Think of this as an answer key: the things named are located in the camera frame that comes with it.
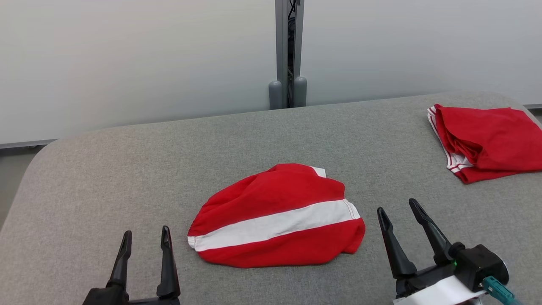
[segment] crumpled red cloth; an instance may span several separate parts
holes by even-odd
[[[542,130],[512,108],[427,109],[451,170],[463,183],[542,170]]]

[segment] white partition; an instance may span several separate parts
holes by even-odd
[[[307,105],[454,90],[542,103],[540,0],[302,5]]]
[[[275,2],[2,0],[0,144],[269,109]]]

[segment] gray fabric tabletop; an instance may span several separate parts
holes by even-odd
[[[376,209],[386,209],[403,249],[433,264],[408,198],[453,243],[500,255],[525,304],[542,299],[542,173],[464,185],[448,169],[427,108],[495,108],[494,93],[451,93],[126,126],[45,147],[24,175],[0,231],[0,303],[81,304],[103,287],[122,234],[133,232],[130,298],[160,282],[162,225],[172,232],[181,304],[391,304],[391,276]],[[367,231],[354,255],[325,265],[236,269],[202,261],[186,242],[220,189],[295,162],[326,169]],[[498,304],[484,297],[484,304]]]

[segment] red and white garment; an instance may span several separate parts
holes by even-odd
[[[365,224],[325,170],[278,164],[213,195],[188,231],[205,261],[240,268],[311,265],[356,252]]]
[[[427,117],[463,183],[542,170],[542,130],[523,111],[436,104]]]

